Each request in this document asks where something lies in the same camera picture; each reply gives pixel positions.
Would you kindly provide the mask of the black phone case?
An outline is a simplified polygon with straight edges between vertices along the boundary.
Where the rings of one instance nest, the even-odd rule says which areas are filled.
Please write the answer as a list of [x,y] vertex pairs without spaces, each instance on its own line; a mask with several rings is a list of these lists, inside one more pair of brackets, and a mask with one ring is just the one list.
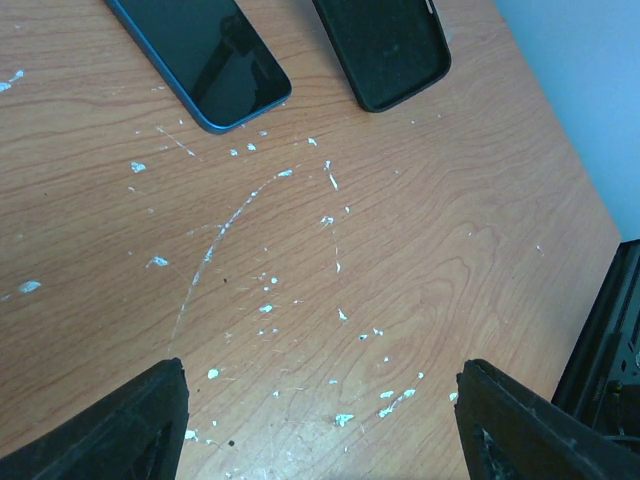
[[314,7],[359,106],[391,109],[446,76],[452,58],[426,0],[323,0]]

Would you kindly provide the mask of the blue phone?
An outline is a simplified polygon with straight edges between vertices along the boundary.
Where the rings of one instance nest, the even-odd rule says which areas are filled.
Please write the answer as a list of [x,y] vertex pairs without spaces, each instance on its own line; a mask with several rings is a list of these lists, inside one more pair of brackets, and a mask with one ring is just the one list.
[[234,1],[108,1],[196,123],[225,133],[285,102],[292,84]]

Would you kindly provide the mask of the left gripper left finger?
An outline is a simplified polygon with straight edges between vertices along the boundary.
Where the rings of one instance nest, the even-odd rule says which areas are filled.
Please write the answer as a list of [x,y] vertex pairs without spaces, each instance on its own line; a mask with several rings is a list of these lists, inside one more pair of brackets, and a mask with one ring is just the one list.
[[3,479],[173,479],[188,423],[177,358],[162,360],[1,458]]

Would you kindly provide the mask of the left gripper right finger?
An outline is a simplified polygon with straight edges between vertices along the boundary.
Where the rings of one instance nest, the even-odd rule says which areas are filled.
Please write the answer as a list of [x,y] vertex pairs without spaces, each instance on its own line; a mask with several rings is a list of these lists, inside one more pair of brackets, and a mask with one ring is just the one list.
[[456,377],[454,413],[471,479],[637,479],[639,455],[483,359]]

